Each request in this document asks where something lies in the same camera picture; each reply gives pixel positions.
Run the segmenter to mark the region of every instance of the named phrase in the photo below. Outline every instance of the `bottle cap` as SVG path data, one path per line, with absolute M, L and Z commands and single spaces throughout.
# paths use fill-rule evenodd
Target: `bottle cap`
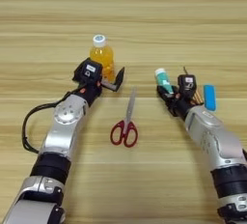
M 157 70 L 155 71 L 155 75 L 158 75 L 158 74 L 164 73 L 164 72 L 165 72 L 165 69 L 160 68 L 160 69 L 157 69 Z
M 104 47 L 106 45 L 106 38 L 103 35 L 95 35 L 93 42 L 95 47 Z

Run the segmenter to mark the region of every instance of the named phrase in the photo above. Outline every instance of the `black cable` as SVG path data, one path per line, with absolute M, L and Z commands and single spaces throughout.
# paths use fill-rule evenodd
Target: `black cable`
M 35 108 L 33 108 L 25 117 L 23 124 L 22 124 L 22 130 L 21 130 L 21 140 L 22 140 L 22 145 L 23 148 L 29 152 L 32 153 L 36 153 L 38 154 L 39 151 L 37 149 L 35 149 L 28 141 L 28 137 L 26 135 L 26 127 L 27 127 L 27 122 L 28 119 L 30 118 L 30 116 L 32 116 L 34 113 L 39 112 L 43 109 L 48 109 L 48 108 L 55 108 L 59 103 L 61 103 L 62 101 L 64 101 L 67 97 L 69 97 L 70 95 L 80 91 L 81 89 L 83 89 L 86 86 L 86 84 L 83 84 L 81 86 L 79 86 L 77 89 L 74 89 L 71 92 L 67 92 L 60 100 L 55 101 L 55 102 L 51 102 L 51 103 L 46 103 L 46 104 L 41 104 L 36 106 Z

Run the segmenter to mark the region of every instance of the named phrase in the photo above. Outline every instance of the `scissors blade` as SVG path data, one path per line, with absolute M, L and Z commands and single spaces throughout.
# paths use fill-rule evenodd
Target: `scissors blade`
M 132 116 L 132 112 L 133 112 L 134 104 L 135 104 L 135 96 L 136 96 L 136 91 L 135 91 L 135 88 L 133 88 L 131 95 L 130 95 L 130 98 L 129 98 L 129 101 L 128 101 L 126 117 L 125 117 L 127 125 L 131 121 L 131 116 Z

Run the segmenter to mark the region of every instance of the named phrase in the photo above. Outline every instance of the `green object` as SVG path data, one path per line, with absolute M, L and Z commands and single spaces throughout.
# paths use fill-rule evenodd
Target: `green object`
M 169 94 L 174 93 L 173 88 L 170 84 L 169 77 L 163 68 L 157 69 L 155 71 L 155 76 L 156 76 L 157 84 L 159 86 L 162 86 L 163 88 L 165 88 Z

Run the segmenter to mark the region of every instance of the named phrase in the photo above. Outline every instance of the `white label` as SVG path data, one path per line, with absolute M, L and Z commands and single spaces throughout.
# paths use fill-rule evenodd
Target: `white label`
M 206 111 L 203 111 L 203 114 L 204 114 L 205 116 L 209 117 L 210 119 L 213 118 L 213 116 L 212 116 L 210 113 L 206 112 Z
M 91 71 L 91 72 L 95 72 L 96 68 L 90 65 L 87 65 L 87 70 Z
M 185 77 L 185 81 L 189 83 L 193 83 L 193 78 L 191 77 Z

